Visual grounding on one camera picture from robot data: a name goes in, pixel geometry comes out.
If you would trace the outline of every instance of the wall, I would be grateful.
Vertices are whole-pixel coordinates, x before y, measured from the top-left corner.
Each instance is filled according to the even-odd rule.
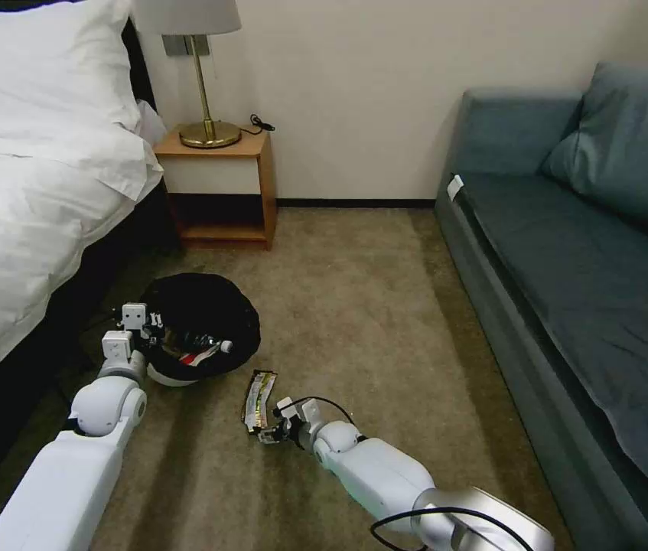
[[[648,0],[237,0],[202,60],[215,118],[273,135],[278,195],[433,198],[469,86],[587,85],[648,62]],[[186,58],[142,36],[158,109],[200,118]]]

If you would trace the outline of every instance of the trash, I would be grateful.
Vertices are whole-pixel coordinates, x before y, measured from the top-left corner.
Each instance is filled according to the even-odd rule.
[[[275,371],[255,370],[247,387],[247,398],[242,408],[242,422],[249,434],[268,428],[267,403],[278,374]]]

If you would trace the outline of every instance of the sofa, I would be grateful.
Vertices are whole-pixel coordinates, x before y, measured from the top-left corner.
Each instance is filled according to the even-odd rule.
[[[648,549],[648,69],[634,71],[599,66],[586,93],[468,90],[435,204],[576,549]]]

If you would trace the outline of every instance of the wooden nightstand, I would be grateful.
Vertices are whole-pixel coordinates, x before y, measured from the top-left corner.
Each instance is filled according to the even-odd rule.
[[[278,213],[270,134],[243,132],[234,145],[195,149],[182,145],[175,129],[155,154],[184,245],[272,248]]]

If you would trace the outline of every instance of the white duvet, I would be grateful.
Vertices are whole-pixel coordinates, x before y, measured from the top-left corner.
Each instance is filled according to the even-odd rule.
[[[78,269],[84,248],[134,206],[63,163],[0,156],[0,360],[41,321],[50,294]]]
[[[129,10],[83,0],[0,12],[0,360],[84,248],[160,179],[121,39]]]

